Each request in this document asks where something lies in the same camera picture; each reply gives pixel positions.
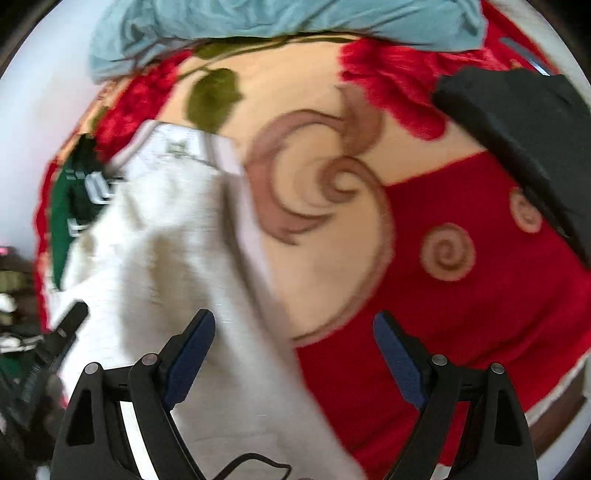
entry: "red flower pattern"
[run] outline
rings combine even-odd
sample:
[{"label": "red flower pattern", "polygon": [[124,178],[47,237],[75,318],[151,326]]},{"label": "red flower pattern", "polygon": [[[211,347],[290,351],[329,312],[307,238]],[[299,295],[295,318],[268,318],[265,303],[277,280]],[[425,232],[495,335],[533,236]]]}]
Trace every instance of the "red flower pattern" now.
[{"label": "red flower pattern", "polygon": [[471,65],[505,71],[488,48],[464,53],[419,51],[373,38],[345,45],[341,78],[362,86],[368,100],[384,109],[413,136],[434,140],[445,133],[447,117],[431,103],[439,77]]},{"label": "red flower pattern", "polygon": [[54,158],[47,166],[43,182],[41,183],[41,202],[38,205],[37,211],[35,212],[34,227],[37,233],[37,257],[35,259],[35,270],[33,271],[33,281],[35,287],[35,294],[37,295],[37,305],[39,313],[39,323],[41,324],[41,330],[47,331],[47,305],[44,295],[44,282],[42,271],[43,266],[41,265],[41,257],[47,251],[48,238],[47,232],[49,230],[49,217],[48,208],[50,201],[50,192],[53,186],[53,177],[57,171],[59,171],[59,164],[57,158]]},{"label": "red flower pattern", "polygon": [[103,161],[126,146],[144,121],[158,116],[177,81],[178,65],[190,56],[191,50],[178,52],[131,80],[96,128],[96,150]]}]

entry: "swirl design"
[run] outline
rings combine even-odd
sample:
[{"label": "swirl design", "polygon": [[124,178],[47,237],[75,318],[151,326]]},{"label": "swirl design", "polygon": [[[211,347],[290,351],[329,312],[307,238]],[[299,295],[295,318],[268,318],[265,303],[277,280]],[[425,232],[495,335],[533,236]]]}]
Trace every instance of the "swirl design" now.
[{"label": "swirl design", "polygon": [[542,214],[530,201],[525,198],[519,188],[514,188],[509,194],[509,208],[511,216],[520,230],[525,233],[538,233],[542,228]]},{"label": "swirl design", "polygon": [[394,225],[388,209],[388,198],[379,178],[363,161],[356,158],[379,140],[384,128],[384,113],[369,104],[364,90],[359,86],[345,84],[339,87],[339,92],[342,98],[341,116],[309,109],[285,113],[257,133],[246,155],[245,170],[251,184],[258,222],[263,231],[284,244],[297,245],[299,235],[319,228],[334,215],[295,212],[286,207],[275,192],[274,170],[277,158],[285,148],[285,140],[309,125],[324,125],[340,137],[342,155],[324,161],[314,178],[323,199],[328,205],[351,202],[358,191],[342,189],[337,185],[340,175],[351,174],[359,178],[372,193],[379,217],[383,220],[379,226],[380,245],[374,253],[369,272],[360,280],[354,295],[324,325],[294,338],[301,345],[316,341],[347,322],[378,285],[393,256]]},{"label": "swirl design", "polygon": [[470,273],[476,261],[474,243],[468,233],[453,223],[431,230],[423,241],[421,264],[432,277],[457,281]]}]

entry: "light blue cloth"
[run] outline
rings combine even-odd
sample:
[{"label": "light blue cloth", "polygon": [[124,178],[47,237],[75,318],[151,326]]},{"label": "light blue cloth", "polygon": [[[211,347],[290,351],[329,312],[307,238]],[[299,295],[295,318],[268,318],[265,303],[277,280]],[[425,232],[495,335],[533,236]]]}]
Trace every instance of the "light blue cloth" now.
[{"label": "light blue cloth", "polygon": [[115,0],[90,44],[96,82],[200,38],[345,31],[420,50],[482,46],[480,0]]}]

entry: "green garment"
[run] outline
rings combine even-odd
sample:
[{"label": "green garment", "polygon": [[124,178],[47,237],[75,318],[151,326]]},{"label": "green garment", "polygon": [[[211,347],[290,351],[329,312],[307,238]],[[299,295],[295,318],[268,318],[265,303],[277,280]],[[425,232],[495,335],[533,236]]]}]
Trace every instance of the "green garment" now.
[{"label": "green garment", "polygon": [[85,182],[90,174],[103,174],[105,166],[98,160],[95,147],[94,138],[82,135],[64,163],[51,191],[51,251],[53,281],[57,288],[60,288],[68,250],[74,241],[68,221],[74,225],[88,225],[105,206],[91,200]]},{"label": "green garment", "polygon": [[9,378],[20,378],[23,374],[23,365],[18,361],[19,356],[14,353],[0,356],[0,370]]}]

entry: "cable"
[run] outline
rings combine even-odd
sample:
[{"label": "cable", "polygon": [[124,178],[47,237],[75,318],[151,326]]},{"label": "cable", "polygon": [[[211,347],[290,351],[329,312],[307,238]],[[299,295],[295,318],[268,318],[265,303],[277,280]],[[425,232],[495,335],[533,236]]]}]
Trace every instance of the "cable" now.
[{"label": "cable", "polygon": [[287,477],[291,475],[291,471],[293,468],[291,465],[287,463],[277,463],[267,458],[264,455],[260,455],[259,453],[245,453],[244,455],[240,455],[240,457],[235,458],[229,464],[227,464],[221,472],[219,472],[213,480],[224,480],[228,475],[230,475],[236,468],[241,466],[244,462],[249,460],[257,460],[258,462],[266,463],[274,468],[284,468],[287,470],[287,473],[283,476],[281,480],[287,480]]}]

